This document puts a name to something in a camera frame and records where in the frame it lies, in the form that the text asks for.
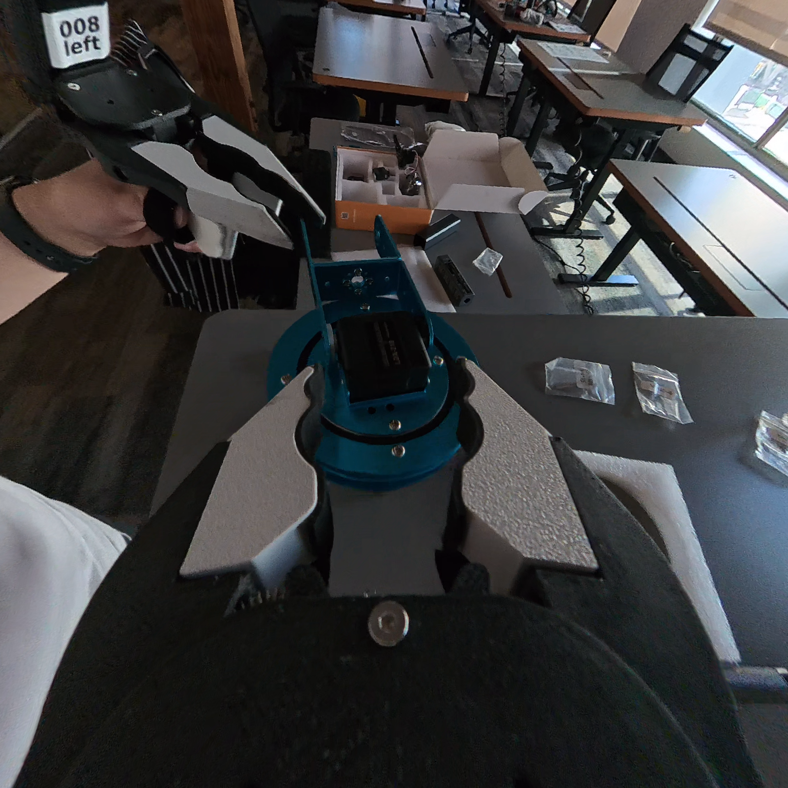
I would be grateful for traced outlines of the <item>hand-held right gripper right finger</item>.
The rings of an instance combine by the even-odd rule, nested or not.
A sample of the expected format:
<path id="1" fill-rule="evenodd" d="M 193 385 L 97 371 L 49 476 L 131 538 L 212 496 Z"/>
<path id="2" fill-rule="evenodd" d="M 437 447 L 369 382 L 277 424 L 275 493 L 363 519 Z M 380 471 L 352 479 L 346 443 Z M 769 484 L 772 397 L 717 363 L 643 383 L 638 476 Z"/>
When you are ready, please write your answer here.
<path id="1" fill-rule="evenodd" d="M 527 570 L 593 577 L 599 563 L 550 433 L 476 362 L 456 360 L 460 459 L 444 547 L 515 595 Z"/>

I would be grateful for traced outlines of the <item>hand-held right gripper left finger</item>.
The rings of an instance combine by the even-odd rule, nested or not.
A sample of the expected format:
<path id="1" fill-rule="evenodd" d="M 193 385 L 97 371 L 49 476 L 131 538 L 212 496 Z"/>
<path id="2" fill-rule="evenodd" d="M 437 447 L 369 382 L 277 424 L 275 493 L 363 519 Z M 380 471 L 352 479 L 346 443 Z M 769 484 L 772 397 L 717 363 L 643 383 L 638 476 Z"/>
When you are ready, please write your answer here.
<path id="1" fill-rule="evenodd" d="M 231 436 L 180 576 L 284 579 L 313 558 L 304 526 L 317 510 L 318 476 L 296 441 L 313 374 L 306 367 Z"/>

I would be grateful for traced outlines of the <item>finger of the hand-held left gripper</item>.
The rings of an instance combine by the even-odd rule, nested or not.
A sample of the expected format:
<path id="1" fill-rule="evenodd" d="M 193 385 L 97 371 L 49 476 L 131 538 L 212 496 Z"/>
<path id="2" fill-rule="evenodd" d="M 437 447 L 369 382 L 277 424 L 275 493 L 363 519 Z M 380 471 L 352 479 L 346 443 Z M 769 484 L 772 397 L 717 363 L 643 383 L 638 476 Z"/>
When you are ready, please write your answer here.
<path id="1" fill-rule="evenodd" d="M 281 211 L 296 211 L 296 180 L 279 159 L 255 141 L 205 140 L 202 152 L 206 165 L 175 143 L 132 146 L 133 182 L 147 187 L 143 217 L 151 231 L 199 251 L 233 251 L 238 235 L 294 250 Z"/>
<path id="2" fill-rule="evenodd" d="M 265 144 L 216 114 L 192 113 L 192 124 L 213 178 L 192 213 L 230 229 L 325 226 L 324 211 Z"/>

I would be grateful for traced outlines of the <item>blue toy robot arm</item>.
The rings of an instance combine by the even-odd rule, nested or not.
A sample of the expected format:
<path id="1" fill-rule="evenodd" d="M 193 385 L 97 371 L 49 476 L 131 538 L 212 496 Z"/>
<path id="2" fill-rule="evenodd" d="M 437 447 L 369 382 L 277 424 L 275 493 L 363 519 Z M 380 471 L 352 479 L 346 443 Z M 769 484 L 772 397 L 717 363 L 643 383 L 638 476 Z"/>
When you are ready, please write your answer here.
<path id="1" fill-rule="evenodd" d="M 456 360 L 476 357 L 428 312 L 381 218 L 379 259 L 315 262 L 300 229 L 314 308 L 274 346 L 269 398 L 306 367 L 320 370 L 314 459 L 325 479 L 369 491 L 423 481 L 460 450 Z"/>

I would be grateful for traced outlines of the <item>person's left forearm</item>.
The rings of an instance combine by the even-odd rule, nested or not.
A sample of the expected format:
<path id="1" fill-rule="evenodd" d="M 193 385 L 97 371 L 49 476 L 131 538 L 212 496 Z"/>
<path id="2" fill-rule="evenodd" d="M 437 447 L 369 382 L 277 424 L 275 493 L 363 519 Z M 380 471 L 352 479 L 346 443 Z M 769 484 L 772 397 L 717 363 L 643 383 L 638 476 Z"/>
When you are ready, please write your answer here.
<path id="1" fill-rule="evenodd" d="M 66 276 L 29 258 L 1 235 L 1 323 L 25 310 Z"/>

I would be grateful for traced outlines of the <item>wood edged grey desk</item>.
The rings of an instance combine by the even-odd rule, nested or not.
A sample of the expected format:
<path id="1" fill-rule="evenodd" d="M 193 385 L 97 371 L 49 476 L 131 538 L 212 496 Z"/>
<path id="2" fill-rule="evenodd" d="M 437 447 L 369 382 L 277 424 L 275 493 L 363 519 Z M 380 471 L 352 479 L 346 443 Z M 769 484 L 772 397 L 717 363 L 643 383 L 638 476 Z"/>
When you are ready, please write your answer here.
<path id="1" fill-rule="evenodd" d="M 525 144 L 526 151 L 535 152 L 545 131 L 552 110 L 574 120 L 604 121 L 613 130 L 614 139 L 602 154 L 600 168 L 581 189 L 579 205 L 570 217 L 556 227 L 539 226 L 529 231 L 533 237 L 599 240 L 595 230 L 583 230 L 587 212 L 599 196 L 608 178 L 606 170 L 611 159 L 623 158 L 626 146 L 636 133 L 654 132 L 658 139 L 670 129 L 692 128 L 706 122 L 694 105 L 669 95 L 661 87 L 647 84 L 640 73 L 602 70 L 583 73 L 592 62 L 566 60 L 549 54 L 545 43 L 519 39 L 519 60 L 523 65 L 521 84 L 511 107 L 509 129 L 517 125 L 518 116 L 530 87 L 540 98 L 539 109 Z"/>
<path id="2" fill-rule="evenodd" d="M 614 272 L 641 241 L 701 313 L 787 317 L 786 209 L 733 170 L 621 159 L 607 169 L 630 227 L 588 285 L 637 285 Z"/>
<path id="3" fill-rule="evenodd" d="M 318 15 L 312 78 L 346 87 L 366 102 L 366 120 L 394 125 L 399 106 L 447 113 L 469 90 L 435 24 L 337 5 Z"/>

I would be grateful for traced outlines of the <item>light grey desk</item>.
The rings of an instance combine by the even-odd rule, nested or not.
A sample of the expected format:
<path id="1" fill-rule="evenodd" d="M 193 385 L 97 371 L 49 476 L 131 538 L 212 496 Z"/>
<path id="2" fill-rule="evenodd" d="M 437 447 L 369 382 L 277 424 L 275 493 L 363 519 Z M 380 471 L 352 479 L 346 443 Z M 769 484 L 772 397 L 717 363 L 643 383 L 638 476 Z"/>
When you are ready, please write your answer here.
<path id="1" fill-rule="evenodd" d="M 315 118 L 310 125 L 310 149 L 327 151 L 332 157 L 332 175 L 336 169 L 335 147 L 340 142 L 340 122 Z M 554 285 L 539 247 L 532 240 L 520 215 L 480 213 L 481 231 L 474 213 L 458 212 L 461 224 L 457 232 L 426 250 L 433 266 L 439 255 L 447 254 L 475 293 L 473 302 L 456 311 L 476 314 L 566 314 L 567 309 Z M 414 246 L 412 235 L 393 235 L 398 248 Z M 477 270 L 472 261 L 490 247 L 503 259 L 499 266 L 511 297 L 504 293 L 497 273 L 491 277 Z M 331 229 L 331 252 L 376 249 L 371 231 Z"/>

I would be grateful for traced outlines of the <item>person's left hand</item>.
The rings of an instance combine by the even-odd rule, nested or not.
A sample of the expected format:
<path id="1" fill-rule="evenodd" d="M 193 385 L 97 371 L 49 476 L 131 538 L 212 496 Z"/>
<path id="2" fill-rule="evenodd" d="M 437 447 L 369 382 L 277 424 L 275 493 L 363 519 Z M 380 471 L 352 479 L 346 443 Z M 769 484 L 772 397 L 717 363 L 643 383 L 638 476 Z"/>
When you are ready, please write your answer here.
<path id="1" fill-rule="evenodd" d="M 124 183 L 95 159 L 59 176 L 16 188 L 12 202 L 45 241 L 80 257 L 108 247 L 133 248 L 162 240 L 147 225 L 148 188 Z"/>

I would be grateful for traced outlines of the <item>black white striped bag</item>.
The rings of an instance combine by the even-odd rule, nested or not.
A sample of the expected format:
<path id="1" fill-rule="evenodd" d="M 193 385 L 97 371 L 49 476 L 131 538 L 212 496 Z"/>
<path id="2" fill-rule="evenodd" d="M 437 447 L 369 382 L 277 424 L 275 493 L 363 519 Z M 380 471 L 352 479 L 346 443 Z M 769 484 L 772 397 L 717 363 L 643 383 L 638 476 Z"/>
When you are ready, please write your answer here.
<path id="1" fill-rule="evenodd" d="M 185 252 L 167 242 L 143 246 L 140 251 L 163 289 L 165 306 L 200 313 L 240 308 L 233 261 Z"/>

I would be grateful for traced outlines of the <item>wooden pillar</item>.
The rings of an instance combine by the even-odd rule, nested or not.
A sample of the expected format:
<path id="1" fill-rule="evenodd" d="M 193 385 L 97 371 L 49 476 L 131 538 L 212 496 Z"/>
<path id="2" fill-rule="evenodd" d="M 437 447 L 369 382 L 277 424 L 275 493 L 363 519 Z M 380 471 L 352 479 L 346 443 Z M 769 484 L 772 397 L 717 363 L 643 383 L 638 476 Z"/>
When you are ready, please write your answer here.
<path id="1" fill-rule="evenodd" d="M 207 98 L 250 133 L 257 115 L 233 1 L 181 1 Z"/>

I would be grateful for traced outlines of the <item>large clear plastic bag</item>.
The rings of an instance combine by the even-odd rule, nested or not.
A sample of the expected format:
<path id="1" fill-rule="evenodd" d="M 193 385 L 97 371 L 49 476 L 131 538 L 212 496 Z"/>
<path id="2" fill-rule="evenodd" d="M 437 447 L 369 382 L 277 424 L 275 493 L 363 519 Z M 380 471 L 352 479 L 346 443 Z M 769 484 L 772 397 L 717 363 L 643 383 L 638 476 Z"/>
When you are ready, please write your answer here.
<path id="1" fill-rule="evenodd" d="M 410 128 L 388 127 L 379 124 L 340 122 L 341 144 L 364 150 L 394 151 L 397 147 L 411 148 L 415 138 Z"/>

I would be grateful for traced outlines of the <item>white foam block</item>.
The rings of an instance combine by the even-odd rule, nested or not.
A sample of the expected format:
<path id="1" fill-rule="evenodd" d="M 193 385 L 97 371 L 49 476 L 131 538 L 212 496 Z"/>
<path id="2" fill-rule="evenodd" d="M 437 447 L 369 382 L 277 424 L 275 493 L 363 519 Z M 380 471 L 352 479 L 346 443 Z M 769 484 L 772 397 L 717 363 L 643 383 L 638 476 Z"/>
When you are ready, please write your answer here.
<path id="1" fill-rule="evenodd" d="M 738 646 L 696 535 L 682 489 L 670 464 L 577 451 L 580 458 L 632 510 L 665 555 L 720 662 L 741 663 Z"/>

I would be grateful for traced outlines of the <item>black wristband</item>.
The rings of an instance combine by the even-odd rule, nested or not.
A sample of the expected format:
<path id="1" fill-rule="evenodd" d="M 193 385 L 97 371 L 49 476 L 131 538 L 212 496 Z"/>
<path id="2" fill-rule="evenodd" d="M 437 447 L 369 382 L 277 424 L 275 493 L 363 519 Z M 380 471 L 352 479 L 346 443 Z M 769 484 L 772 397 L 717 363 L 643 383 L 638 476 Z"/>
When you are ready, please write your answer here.
<path id="1" fill-rule="evenodd" d="M 25 221 L 16 209 L 13 193 L 32 183 L 33 180 L 18 176 L 6 176 L 1 180 L 1 233 L 5 238 L 27 257 L 56 273 L 71 274 L 98 261 L 97 255 L 82 257 L 45 241 Z"/>

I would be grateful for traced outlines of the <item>small grey metal box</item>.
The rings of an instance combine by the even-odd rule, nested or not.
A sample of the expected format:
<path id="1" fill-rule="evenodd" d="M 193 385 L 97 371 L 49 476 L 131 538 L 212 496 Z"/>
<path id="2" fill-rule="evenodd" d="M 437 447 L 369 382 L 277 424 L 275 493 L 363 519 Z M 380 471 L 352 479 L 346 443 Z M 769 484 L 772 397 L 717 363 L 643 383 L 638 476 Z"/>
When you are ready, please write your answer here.
<path id="1" fill-rule="evenodd" d="M 449 213 L 415 233 L 413 245 L 422 250 L 430 249 L 457 232 L 460 224 L 461 218 L 454 213 Z"/>

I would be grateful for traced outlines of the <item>white foam sheet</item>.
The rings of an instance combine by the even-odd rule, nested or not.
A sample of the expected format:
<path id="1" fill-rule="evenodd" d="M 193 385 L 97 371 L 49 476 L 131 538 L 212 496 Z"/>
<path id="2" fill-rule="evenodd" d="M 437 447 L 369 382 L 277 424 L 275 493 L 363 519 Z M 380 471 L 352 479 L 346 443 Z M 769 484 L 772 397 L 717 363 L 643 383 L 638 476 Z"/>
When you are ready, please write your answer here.
<path id="1" fill-rule="evenodd" d="M 440 283 L 426 252 L 419 247 L 406 245 L 399 247 L 399 253 L 426 309 L 434 313 L 455 313 L 456 309 Z M 379 258 L 380 254 L 374 248 L 331 252 L 332 261 L 361 261 Z"/>

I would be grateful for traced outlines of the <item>orange white parts box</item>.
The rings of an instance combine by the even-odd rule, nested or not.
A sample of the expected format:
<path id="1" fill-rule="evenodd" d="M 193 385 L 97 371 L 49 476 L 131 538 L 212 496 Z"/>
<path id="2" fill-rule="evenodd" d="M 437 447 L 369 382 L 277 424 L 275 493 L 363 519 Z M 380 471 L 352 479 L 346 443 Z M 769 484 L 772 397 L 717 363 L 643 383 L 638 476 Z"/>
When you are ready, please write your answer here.
<path id="1" fill-rule="evenodd" d="M 549 196 L 522 142 L 512 137 L 438 130 L 421 162 L 435 210 L 525 216 Z"/>

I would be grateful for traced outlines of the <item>small black rectangular part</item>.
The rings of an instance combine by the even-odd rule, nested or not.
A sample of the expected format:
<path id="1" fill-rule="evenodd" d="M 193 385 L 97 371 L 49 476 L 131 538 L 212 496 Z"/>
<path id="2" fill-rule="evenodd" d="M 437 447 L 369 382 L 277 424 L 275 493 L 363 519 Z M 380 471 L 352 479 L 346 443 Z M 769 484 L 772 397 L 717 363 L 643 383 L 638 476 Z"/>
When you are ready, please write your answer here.
<path id="1" fill-rule="evenodd" d="M 433 263 L 433 270 L 454 308 L 465 307 L 473 302 L 473 289 L 449 255 L 439 255 Z"/>

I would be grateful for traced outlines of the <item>person's white shirt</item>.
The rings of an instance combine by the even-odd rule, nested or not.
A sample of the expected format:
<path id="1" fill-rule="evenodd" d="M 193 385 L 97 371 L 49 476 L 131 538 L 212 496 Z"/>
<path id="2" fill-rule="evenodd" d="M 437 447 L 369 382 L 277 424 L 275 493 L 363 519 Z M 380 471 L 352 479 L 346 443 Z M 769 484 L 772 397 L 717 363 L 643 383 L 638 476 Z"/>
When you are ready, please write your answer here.
<path id="1" fill-rule="evenodd" d="M 131 537 L 1 478 L 1 786 L 13 786 L 64 650 Z"/>

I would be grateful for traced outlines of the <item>window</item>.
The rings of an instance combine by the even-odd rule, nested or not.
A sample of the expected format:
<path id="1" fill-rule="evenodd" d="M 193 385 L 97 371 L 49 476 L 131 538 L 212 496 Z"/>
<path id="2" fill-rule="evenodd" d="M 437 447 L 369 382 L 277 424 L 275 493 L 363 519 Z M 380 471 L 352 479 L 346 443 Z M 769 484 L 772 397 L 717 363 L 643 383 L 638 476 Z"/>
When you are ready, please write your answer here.
<path id="1" fill-rule="evenodd" d="M 786 172 L 787 2 L 709 2 L 696 29 L 731 51 L 695 104 L 748 152 Z"/>

